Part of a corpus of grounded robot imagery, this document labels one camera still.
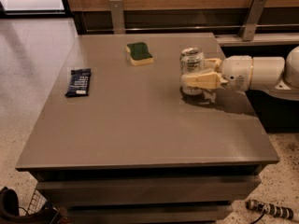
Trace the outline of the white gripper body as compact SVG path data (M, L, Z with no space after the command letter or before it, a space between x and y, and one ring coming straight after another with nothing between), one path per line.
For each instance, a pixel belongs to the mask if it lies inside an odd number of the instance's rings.
M221 85L230 91L247 91L252 76L253 60L250 56L231 56L221 64Z

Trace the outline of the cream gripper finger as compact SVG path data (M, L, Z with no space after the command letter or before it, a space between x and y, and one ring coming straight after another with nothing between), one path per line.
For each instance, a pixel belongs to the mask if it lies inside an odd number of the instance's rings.
M205 59L205 71L211 72L211 71L215 71L215 72L220 72L221 70L221 64L222 64L222 60L219 58L209 58L209 59Z
M227 84L228 80L223 78L220 73L208 72L204 74L190 73L183 75L181 81L184 85L190 88L214 90L222 84Z

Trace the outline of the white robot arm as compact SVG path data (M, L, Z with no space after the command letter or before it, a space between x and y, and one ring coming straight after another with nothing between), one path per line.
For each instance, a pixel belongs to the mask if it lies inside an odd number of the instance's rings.
M299 47L283 57L231 56L206 59L204 69L181 76L185 93L202 90L263 91L284 100L298 100Z

